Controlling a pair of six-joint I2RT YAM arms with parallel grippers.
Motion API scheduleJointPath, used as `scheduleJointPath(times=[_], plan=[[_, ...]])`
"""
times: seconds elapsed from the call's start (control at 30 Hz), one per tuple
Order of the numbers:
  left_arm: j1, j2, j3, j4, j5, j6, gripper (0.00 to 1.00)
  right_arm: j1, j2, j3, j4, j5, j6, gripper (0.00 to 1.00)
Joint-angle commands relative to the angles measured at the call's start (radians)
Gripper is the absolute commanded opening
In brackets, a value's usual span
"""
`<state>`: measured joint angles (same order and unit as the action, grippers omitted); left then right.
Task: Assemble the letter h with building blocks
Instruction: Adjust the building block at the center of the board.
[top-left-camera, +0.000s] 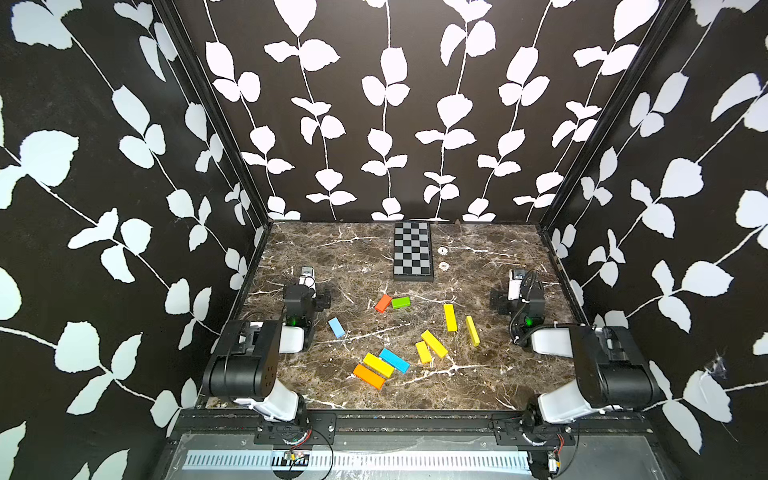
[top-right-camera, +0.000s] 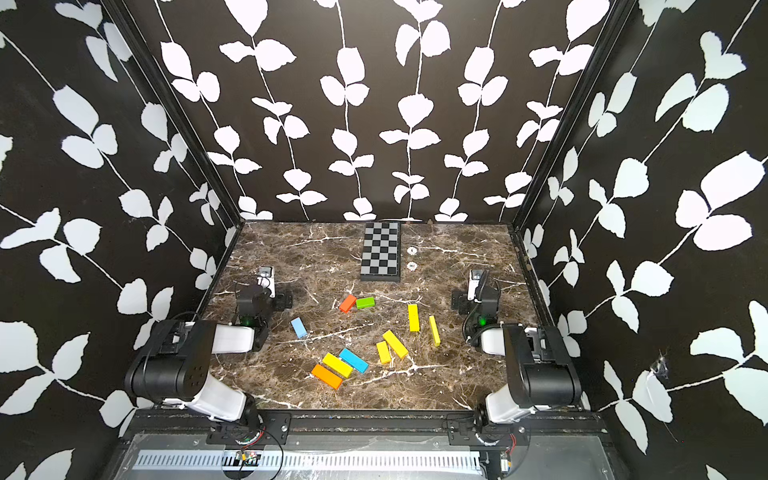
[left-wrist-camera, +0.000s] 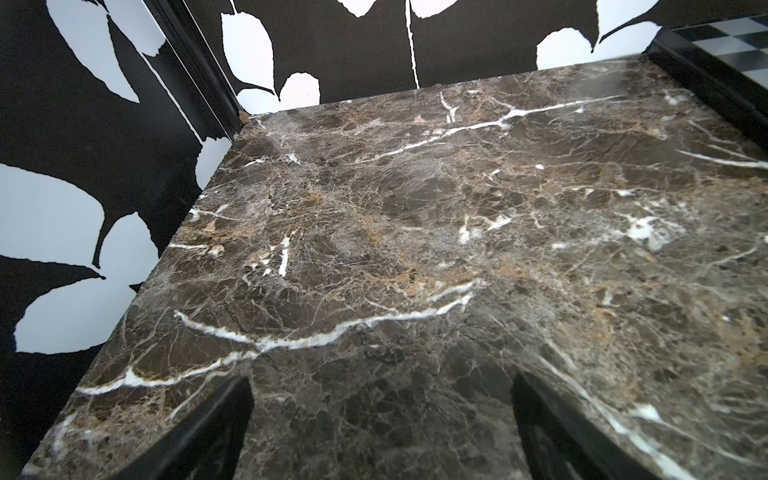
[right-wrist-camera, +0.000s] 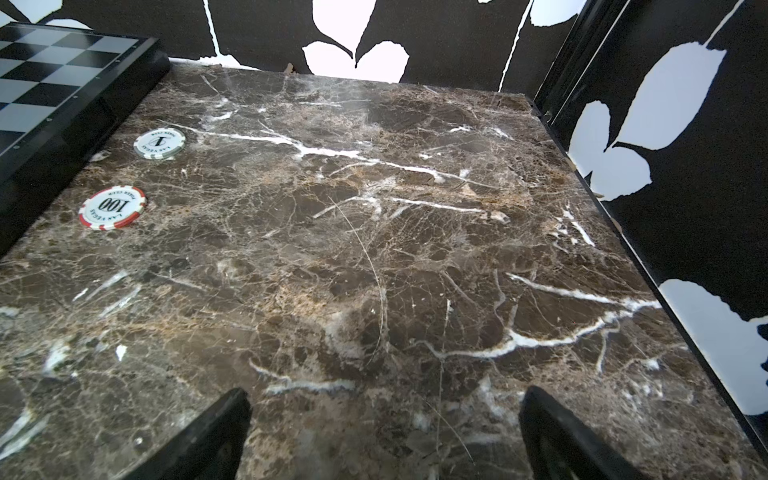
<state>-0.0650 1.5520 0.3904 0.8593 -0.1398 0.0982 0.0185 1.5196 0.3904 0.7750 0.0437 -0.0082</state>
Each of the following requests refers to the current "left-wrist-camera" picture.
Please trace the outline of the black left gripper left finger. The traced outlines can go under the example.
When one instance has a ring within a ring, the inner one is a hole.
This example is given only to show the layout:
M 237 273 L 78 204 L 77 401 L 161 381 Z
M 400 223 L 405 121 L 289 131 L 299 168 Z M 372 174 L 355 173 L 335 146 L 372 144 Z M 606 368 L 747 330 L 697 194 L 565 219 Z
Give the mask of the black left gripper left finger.
M 253 407 L 249 380 L 242 376 L 233 377 L 113 477 L 233 478 Z

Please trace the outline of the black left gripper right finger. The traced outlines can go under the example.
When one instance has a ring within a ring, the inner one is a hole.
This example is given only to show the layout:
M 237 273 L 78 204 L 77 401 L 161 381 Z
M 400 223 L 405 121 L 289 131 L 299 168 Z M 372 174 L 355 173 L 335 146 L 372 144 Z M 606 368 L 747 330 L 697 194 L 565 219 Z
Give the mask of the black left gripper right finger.
M 516 374 L 511 401 L 533 479 L 655 479 L 538 377 Z

